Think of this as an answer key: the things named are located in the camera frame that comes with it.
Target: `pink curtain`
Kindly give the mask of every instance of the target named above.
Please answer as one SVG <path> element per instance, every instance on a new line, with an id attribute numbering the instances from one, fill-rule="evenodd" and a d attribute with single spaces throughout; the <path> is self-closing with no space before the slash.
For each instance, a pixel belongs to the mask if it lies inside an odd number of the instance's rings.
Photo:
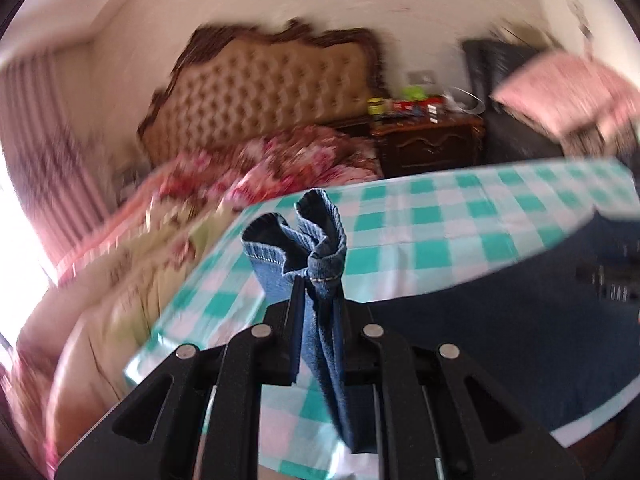
<path id="1" fill-rule="evenodd" d="M 51 56 L 0 73 L 0 145 L 20 205 L 55 266 L 108 210 L 63 112 Z"/>

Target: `bed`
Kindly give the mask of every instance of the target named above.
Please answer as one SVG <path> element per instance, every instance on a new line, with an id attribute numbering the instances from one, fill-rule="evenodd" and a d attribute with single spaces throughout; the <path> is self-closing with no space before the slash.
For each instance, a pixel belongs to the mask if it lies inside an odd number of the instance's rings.
<path id="1" fill-rule="evenodd" d="M 365 28 L 195 31 L 138 129 L 152 173 L 63 259 L 18 338 L 8 398 L 42 472 L 126 395 L 122 369 L 239 212 L 382 177 L 364 137 L 367 100 L 387 95 Z"/>

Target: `checkered tablecloth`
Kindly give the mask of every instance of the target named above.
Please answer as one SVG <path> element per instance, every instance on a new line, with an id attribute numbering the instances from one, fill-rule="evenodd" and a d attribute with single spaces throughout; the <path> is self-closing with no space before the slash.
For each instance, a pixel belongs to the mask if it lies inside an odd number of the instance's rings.
<path id="1" fill-rule="evenodd" d="M 271 211 L 293 222 L 295 194 L 245 210 L 195 269 L 127 367 L 139 382 L 179 344 L 211 347 L 259 322 L 266 307 L 239 234 Z M 629 172 L 615 160 L 525 163 L 428 173 L 329 190 L 347 238 L 345 295 L 375 301 L 465 282 L 544 250 L 587 221 L 639 217 Z M 554 432 L 568 446 L 616 415 L 640 378 L 594 412 Z M 292 388 L 265 386 L 260 463 L 305 479 L 377 477 L 373 455 L 351 455 L 302 365 Z"/>

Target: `beige headboard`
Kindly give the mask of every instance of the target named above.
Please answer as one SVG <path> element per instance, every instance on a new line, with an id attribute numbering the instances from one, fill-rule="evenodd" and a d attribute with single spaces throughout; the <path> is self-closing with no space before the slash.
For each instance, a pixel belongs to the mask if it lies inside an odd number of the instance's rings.
<path id="1" fill-rule="evenodd" d="M 331 30 L 291 20 L 279 34 L 257 27 L 201 27 L 157 91 L 138 135 L 153 165 L 181 150 L 232 144 L 296 124 L 364 116 L 387 96 L 382 56 L 366 28 Z"/>

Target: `black leather sofa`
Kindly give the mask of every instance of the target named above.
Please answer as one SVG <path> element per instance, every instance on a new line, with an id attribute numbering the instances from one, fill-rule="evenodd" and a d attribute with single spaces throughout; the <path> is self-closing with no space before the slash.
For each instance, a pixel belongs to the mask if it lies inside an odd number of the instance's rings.
<path id="1" fill-rule="evenodd" d="M 563 156 L 560 146 L 517 121 L 491 100 L 494 89 L 539 51 L 493 40 L 462 43 L 473 94 L 486 104 L 485 164 Z"/>

